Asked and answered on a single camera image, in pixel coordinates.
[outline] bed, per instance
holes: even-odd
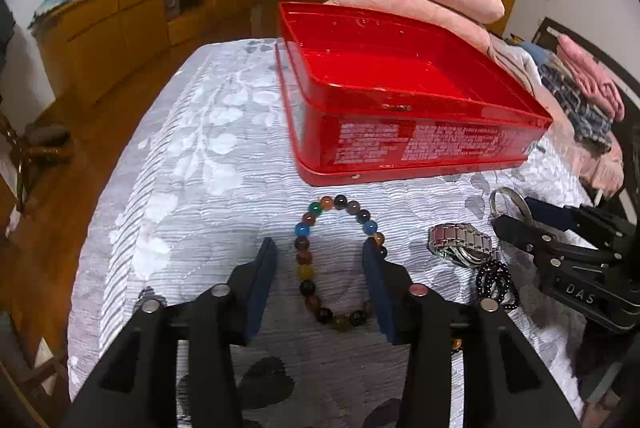
[[[338,334],[318,324],[298,291],[293,226],[309,202],[343,193],[371,212],[388,259],[446,299],[474,300],[475,272],[427,249],[428,228],[469,222],[497,238],[488,198],[500,186],[556,205],[589,203],[543,137],[521,167],[429,179],[316,188],[296,172],[274,65],[276,39],[198,49],[175,73],[137,131],[98,202],[82,248],[68,326],[71,397],[147,297],[195,298],[255,257],[266,236],[279,249],[262,328],[233,350],[243,416],[252,427],[382,427],[402,395],[408,348],[386,343],[375,321]],[[316,281],[325,305],[367,298],[362,233],[328,212],[314,227]],[[571,236],[568,241],[580,243]],[[511,318],[550,369],[576,415],[571,359],[584,318],[539,293],[530,258],[500,244],[520,288]],[[452,426],[462,426],[462,356],[453,359]],[[178,420],[189,426],[186,348],[178,350]]]

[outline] metal ring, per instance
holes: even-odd
[[[489,197],[489,206],[491,206],[491,215],[497,217],[499,213],[495,209],[495,194],[496,192],[506,195],[509,199],[513,201],[513,203],[520,209],[522,215],[524,216],[524,223],[526,225],[533,224],[533,215],[531,215],[531,210],[529,206],[525,202],[525,200],[520,196],[516,190],[508,188],[507,186],[500,186],[500,188],[495,189],[491,192],[491,196]]]

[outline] wristwatch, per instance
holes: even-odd
[[[429,250],[439,257],[461,265],[479,267],[487,259],[498,258],[491,237],[476,230],[471,224],[438,224],[429,229]]]

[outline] beaded bracelet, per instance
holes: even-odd
[[[497,296],[492,296],[492,292],[497,292]],[[520,305],[520,294],[516,288],[509,269],[502,262],[489,259],[482,262],[476,275],[476,287],[478,288],[478,299],[493,298],[507,311],[513,311]],[[507,291],[513,294],[513,302],[502,303],[507,296]]]
[[[316,218],[325,210],[335,208],[337,210],[347,210],[349,215],[355,215],[356,220],[362,225],[362,231],[378,243],[380,251],[386,257],[386,248],[383,246],[385,236],[378,231],[378,225],[371,220],[371,214],[360,208],[357,201],[347,201],[344,195],[337,195],[335,198],[329,196],[322,197],[320,201],[312,202],[308,211],[302,215],[302,221],[296,224],[294,233],[296,240],[293,245],[298,250],[296,260],[298,261],[298,277],[300,283],[300,293],[305,297],[305,306],[323,324],[331,323],[331,326],[338,332],[345,332],[353,327],[363,325],[373,314],[371,300],[366,300],[362,304],[362,309],[356,309],[351,314],[334,314],[328,307],[322,307],[320,297],[316,294],[316,283],[314,282],[314,268],[312,265],[313,256],[309,251],[310,227],[315,225]]]

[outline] wooden floor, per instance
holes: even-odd
[[[26,216],[9,240],[0,243],[0,310],[12,314],[30,361],[42,336],[54,352],[65,348],[78,256],[98,197],[140,119],[173,73],[202,44],[276,35],[276,2],[263,1],[250,14],[221,22],[215,32],[152,60],[90,113],[55,106],[46,113],[44,121],[55,120],[71,130],[74,157],[43,171]],[[6,208],[7,199],[2,203]],[[8,212],[0,212],[3,222]]]

